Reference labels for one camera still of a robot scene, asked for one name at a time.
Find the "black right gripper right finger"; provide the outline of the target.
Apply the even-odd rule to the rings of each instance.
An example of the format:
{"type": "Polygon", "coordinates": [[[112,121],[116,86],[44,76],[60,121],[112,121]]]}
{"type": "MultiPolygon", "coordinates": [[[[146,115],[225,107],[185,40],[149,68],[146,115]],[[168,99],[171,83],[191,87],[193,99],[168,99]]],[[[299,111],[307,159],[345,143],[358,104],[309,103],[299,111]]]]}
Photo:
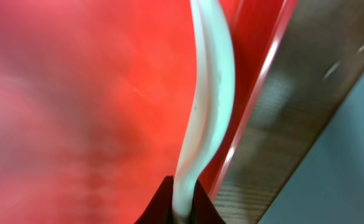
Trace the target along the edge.
{"type": "Polygon", "coordinates": [[[190,221],[193,224],[226,224],[199,181],[197,181],[194,189],[190,221]]]}

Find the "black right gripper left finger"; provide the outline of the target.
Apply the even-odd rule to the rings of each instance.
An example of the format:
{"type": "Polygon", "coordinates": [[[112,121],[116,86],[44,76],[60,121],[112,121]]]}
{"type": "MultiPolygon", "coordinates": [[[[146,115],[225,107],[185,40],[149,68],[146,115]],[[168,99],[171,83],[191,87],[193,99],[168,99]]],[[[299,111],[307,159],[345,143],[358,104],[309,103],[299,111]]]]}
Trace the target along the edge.
{"type": "Polygon", "coordinates": [[[173,176],[166,176],[135,224],[172,223],[173,176]]]}

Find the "white plastic spoon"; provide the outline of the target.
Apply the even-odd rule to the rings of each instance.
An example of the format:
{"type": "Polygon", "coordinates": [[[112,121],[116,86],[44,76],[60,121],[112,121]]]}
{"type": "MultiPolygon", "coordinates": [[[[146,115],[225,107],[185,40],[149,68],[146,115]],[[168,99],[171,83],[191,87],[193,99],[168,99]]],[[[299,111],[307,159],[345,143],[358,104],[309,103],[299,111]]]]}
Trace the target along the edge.
{"type": "Polygon", "coordinates": [[[235,97],[231,34],[218,1],[190,0],[197,75],[172,193],[174,223],[189,223],[194,188],[225,137],[235,97]]]}

